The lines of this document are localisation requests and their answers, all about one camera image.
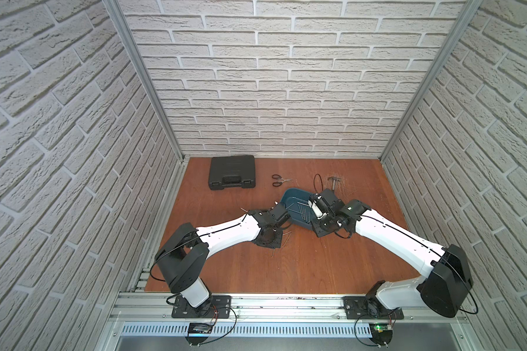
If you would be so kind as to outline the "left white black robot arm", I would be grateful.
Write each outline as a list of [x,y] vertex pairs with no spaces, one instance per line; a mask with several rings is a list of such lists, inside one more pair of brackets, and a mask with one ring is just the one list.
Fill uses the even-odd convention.
[[208,258],[237,244],[251,242],[259,247],[278,249],[285,224],[291,219],[285,206],[251,210],[237,219],[209,227],[185,223],[155,255],[157,266],[170,291],[189,307],[206,307],[212,294],[200,278]]

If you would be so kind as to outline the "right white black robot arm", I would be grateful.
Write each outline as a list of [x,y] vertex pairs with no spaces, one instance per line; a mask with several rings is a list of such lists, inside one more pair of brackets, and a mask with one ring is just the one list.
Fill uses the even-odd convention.
[[365,312],[372,318],[399,308],[427,307],[443,317],[455,317],[473,287],[465,251],[444,247],[401,228],[369,205],[344,203],[331,190],[312,194],[308,204],[314,213],[313,231],[322,237],[344,229],[396,254],[419,276],[399,282],[377,282],[365,297]]

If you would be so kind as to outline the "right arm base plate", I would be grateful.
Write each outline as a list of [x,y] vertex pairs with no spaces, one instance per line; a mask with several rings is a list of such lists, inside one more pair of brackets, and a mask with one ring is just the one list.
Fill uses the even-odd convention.
[[343,308],[348,320],[403,320],[402,309],[387,309],[375,298],[363,296],[345,296],[342,298]]

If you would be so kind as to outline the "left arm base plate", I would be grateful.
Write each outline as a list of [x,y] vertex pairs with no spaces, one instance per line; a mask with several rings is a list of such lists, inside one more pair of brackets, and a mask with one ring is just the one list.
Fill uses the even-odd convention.
[[173,302],[171,317],[174,319],[228,319],[231,311],[230,295],[211,295],[199,307],[192,307],[178,295]]

